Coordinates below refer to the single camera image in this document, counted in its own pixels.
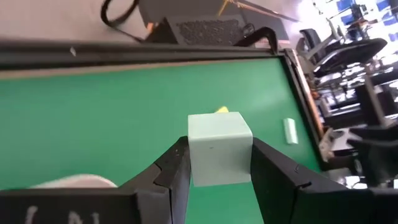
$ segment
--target black frame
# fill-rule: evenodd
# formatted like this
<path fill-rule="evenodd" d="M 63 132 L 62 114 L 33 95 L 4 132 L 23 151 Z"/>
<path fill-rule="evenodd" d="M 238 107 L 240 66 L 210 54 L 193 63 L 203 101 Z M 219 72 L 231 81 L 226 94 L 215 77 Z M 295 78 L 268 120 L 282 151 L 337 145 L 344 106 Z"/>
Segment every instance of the black frame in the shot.
<path fill-rule="evenodd" d="M 184 136 L 117 189 L 2 190 L 1 221 L 184 224 L 190 171 Z M 250 175 L 264 223 L 394 223 L 398 218 L 392 206 L 396 189 L 347 189 L 258 138 L 253 138 Z"/>
<path fill-rule="evenodd" d="M 304 83 L 299 79 L 299 62 L 290 49 L 273 54 L 270 49 L 252 47 L 181 46 L 170 44 L 84 43 L 48 41 L 0 41 L 1 70 L 39 68 L 71 68 L 103 65 L 134 65 L 145 63 L 197 62 L 279 58 L 294 94 L 305 129 L 312 142 L 321 170 L 325 170 L 318 145 L 315 114 L 305 96 Z"/>

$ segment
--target office chair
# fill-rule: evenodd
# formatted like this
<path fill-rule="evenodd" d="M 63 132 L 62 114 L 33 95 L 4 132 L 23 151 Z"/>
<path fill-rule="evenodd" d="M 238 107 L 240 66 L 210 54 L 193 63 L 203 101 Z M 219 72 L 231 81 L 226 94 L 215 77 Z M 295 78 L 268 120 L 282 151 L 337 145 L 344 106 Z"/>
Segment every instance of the office chair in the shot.
<path fill-rule="evenodd" d="M 387 41 L 381 38 L 359 40 L 349 44 L 335 42 L 329 45 L 333 39 L 340 40 L 344 35 L 332 30 L 332 35 L 321 41 L 314 29 L 304 29 L 300 33 L 310 48 L 303 56 L 313 63 L 313 74 L 317 78 L 342 72 L 353 63 L 366 63 L 387 45 Z"/>

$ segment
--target black chair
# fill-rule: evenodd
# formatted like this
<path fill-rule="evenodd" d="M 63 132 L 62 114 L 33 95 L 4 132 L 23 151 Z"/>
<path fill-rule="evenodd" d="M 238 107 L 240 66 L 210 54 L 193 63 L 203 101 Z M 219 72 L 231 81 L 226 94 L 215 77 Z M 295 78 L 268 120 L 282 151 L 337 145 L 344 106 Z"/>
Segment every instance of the black chair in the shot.
<path fill-rule="evenodd" d="M 319 48 L 309 58 L 314 64 L 314 76 L 317 78 L 331 73 L 342 72 L 347 69 L 348 65 L 353 63 L 366 63 L 387 45 L 387 41 L 384 39 L 376 38 L 359 40 L 349 44 L 335 42 L 324 47 L 327 43 L 320 40 L 314 29 L 300 30 L 300 33 L 305 37 L 306 44 L 310 50 Z"/>

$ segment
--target chair backrest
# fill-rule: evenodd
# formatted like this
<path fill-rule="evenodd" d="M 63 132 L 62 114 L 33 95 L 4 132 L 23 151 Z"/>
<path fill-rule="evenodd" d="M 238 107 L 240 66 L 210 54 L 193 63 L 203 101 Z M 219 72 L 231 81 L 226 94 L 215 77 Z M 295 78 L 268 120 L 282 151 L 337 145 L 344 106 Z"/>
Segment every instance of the chair backrest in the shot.
<path fill-rule="evenodd" d="M 300 33 L 303 34 L 305 42 L 308 44 L 308 47 L 310 49 L 313 49 L 315 46 L 322 43 L 321 39 L 319 38 L 317 32 L 314 29 L 300 30 Z M 313 55 L 315 63 L 318 63 L 325 56 L 326 56 L 326 50 L 325 49 L 319 50 L 316 54 Z"/>

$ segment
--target green mat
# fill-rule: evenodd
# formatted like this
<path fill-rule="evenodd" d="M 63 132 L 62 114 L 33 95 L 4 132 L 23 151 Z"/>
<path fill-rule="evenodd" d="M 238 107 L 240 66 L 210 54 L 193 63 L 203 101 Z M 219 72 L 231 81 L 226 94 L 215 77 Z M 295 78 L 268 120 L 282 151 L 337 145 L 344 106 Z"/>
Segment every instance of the green mat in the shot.
<path fill-rule="evenodd" d="M 279 59 L 0 81 L 0 189 L 73 174 L 121 185 L 180 136 L 187 115 L 220 106 L 255 137 L 318 171 Z M 285 142 L 296 120 L 299 144 Z M 251 183 L 195 188 L 187 223 L 262 223 Z"/>

